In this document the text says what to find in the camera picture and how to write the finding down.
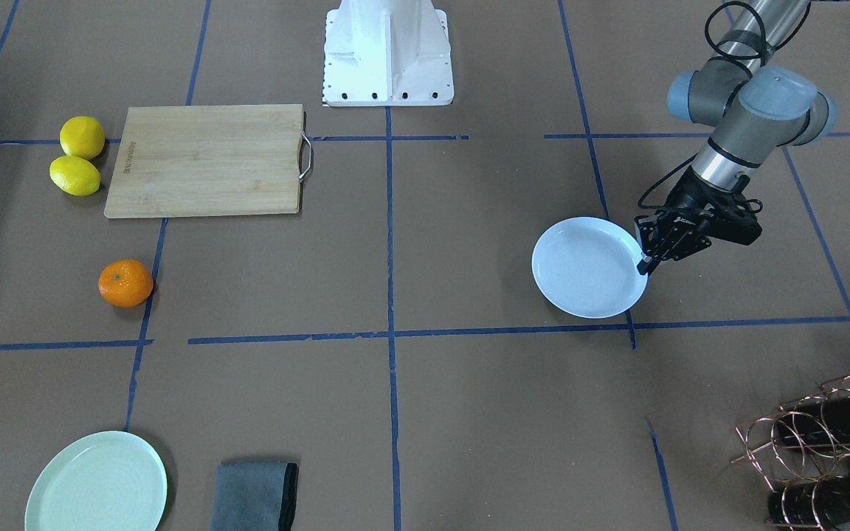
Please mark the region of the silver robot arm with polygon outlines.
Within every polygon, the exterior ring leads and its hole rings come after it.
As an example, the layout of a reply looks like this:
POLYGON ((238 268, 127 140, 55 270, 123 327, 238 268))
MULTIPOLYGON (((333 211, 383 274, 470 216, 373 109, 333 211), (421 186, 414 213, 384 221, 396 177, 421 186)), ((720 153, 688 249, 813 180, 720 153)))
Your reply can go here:
POLYGON ((803 75, 772 64, 801 29, 809 1, 736 1, 741 13, 719 39, 705 35, 712 56, 683 72, 668 89, 670 114, 709 125, 712 134, 688 160, 666 175, 662 203, 640 198, 635 219, 649 276, 665 261, 705 251, 714 240, 749 246, 762 228, 762 204, 746 198, 753 174, 776 149, 827 135, 837 120, 834 100, 803 75))

